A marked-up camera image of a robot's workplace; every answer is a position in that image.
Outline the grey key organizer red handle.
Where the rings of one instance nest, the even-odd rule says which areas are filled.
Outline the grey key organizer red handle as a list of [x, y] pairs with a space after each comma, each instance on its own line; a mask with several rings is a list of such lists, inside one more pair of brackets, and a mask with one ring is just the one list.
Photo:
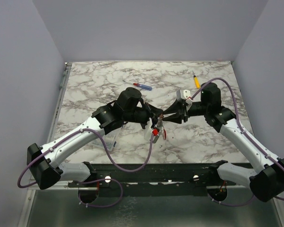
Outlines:
[[163, 114], [161, 114], [158, 117], [158, 121], [153, 128], [153, 131], [152, 131], [152, 133], [154, 135], [154, 139], [152, 141], [153, 143], [156, 143], [160, 137], [162, 137], [163, 140], [167, 139], [167, 133], [166, 133], [166, 130], [164, 128], [163, 118], [164, 118], [164, 116], [163, 116]]

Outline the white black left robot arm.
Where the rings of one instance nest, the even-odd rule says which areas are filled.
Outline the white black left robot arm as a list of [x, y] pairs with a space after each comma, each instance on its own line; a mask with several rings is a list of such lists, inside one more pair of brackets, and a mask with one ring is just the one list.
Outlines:
[[88, 187], [95, 181], [95, 170], [89, 162], [65, 163], [71, 154], [108, 135], [126, 122], [139, 123], [149, 133], [153, 131], [163, 110], [146, 103], [139, 90], [128, 87], [119, 97], [99, 107], [77, 128], [64, 136], [38, 146], [27, 148], [27, 166], [35, 183], [41, 190], [48, 189], [58, 181], [77, 181]]

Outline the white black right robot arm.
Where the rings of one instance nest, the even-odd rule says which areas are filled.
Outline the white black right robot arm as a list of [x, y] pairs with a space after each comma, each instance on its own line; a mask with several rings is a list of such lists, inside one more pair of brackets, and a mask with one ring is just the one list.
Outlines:
[[231, 181], [249, 188], [262, 202], [276, 198], [284, 192], [284, 158], [269, 151], [243, 127], [237, 113], [222, 106], [221, 91], [215, 83], [204, 83], [201, 100], [193, 101], [188, 90], [177, 91], [175, 102], [163, 112], [164, 121], [183, 123], [189, 117], [204, 116], [208, 125], [226, 137], [249, 161], [252, 168], [219, 161], [208, 173], [211, 184]]

